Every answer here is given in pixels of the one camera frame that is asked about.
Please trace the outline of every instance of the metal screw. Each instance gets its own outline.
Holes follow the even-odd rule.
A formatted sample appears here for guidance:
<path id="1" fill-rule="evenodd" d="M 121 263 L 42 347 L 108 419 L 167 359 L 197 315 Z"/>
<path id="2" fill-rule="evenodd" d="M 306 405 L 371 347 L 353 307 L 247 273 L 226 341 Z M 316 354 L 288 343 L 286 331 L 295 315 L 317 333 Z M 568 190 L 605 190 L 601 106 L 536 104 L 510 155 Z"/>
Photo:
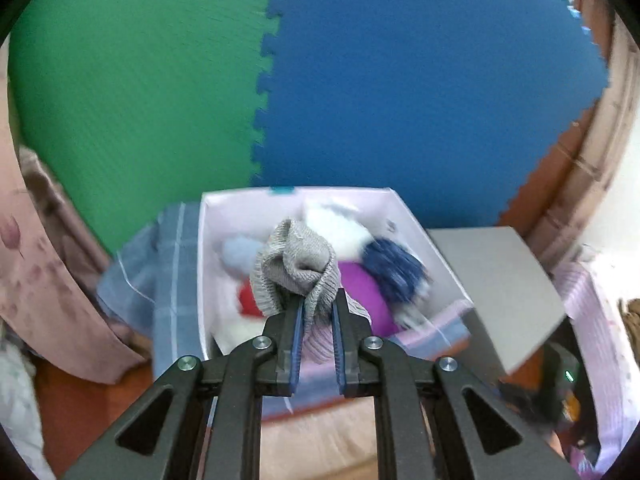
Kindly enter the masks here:
<path id="1" fill-rule="evenodd" d="M 183 355 L 180 359 L 178 359 L 178 368 L 185 372 L 189 370 L 193 370 L 198 364 L 198 358 L 192 355 Z"/>
<path id="2" fill-rule="evenodd" d="M 267 335 L 259 335 L 254 338 L 254 348 L 256 350 L 266 350 L 271 346 L 271 338 Z"/>
<path id="3" fill-rule="evenodd" d="M 458 369 L 458 362 L 453 357 L 443 357 L 439 364 L 446 372 L 455 372 Z"/>
<path id="4" fill-rule="evenodd" d="M 364 339 L 364 346 L 369 350 L 380 350 L 382 348 L 382 339 L 378 336 L 370 335 Z"/>

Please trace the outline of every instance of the blue plaid fabric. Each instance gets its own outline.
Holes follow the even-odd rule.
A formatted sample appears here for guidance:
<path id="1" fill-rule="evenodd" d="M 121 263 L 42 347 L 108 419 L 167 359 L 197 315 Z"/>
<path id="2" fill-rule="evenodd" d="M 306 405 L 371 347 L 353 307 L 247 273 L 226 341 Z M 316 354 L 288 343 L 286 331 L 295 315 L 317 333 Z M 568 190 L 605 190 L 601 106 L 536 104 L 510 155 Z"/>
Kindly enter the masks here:
<path id="1" fill-rule="evenodd" d="M 198 330 L 199 202 L 167 207 L 114 256 L 100 306 L 154 342 L 154 377 L 180 356 L 202 358 Z"/>

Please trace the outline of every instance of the purple fabric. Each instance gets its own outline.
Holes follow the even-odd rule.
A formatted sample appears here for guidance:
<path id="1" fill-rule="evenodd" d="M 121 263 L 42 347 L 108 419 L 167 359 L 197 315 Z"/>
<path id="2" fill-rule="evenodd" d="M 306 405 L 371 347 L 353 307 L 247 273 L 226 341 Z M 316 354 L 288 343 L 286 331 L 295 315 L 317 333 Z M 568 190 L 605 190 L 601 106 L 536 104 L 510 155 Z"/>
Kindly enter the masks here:
<path id="1" fill-rule="evenodd" d="M 569 451 L 569 462 L 571 463 L 571 467 L 575 469 L 575 472 L 578 473 L 580 480 L 600 480 L 602 475 L 593 470 L 593 466 L 591 462 L 587 460 L 584 453 L 571 446 Z"/>
<path id="2" fill-rule="evenodd" d="M 349 295 L 367 309 L 371 316 L 371 331 L 380 337 L 389 337 L 399 331 L 380 294 L 376 280 L 364 268 L 354 262 L 339 262 L 342 286 Z"/>

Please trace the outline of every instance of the blue foam mat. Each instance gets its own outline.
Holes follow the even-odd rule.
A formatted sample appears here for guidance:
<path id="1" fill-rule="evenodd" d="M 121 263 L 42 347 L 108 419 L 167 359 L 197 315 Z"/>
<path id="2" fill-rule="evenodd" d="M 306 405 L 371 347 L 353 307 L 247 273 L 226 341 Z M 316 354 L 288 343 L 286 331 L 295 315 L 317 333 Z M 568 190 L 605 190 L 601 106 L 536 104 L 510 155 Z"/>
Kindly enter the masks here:
<path id="1" fill-rule="evenodd" d="M 261 186 L 392 187 L 428 227 L 494 224 L 607 85 L 563 0 L 271 0 Z"/>

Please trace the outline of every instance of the gray sock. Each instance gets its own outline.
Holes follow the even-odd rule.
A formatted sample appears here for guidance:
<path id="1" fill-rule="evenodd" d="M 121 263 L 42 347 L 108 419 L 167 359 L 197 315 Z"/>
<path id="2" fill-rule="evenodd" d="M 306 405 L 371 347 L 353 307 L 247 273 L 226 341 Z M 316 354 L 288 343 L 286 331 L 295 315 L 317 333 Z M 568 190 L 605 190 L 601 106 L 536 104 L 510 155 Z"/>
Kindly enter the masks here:
<path id="1" fill-rule="evenodd" d="M 265 316 L 278 314 L 291 293 L 305 297 L 305 352 L 316 362 L 333 355 L 332 304 L 340 288 L 340 270 L 329 242 L 295 219 L 283 220 L 258 253 L 250 276 L 255 303 Z M 369 313 L 347 294 L 349 311 Z"/>

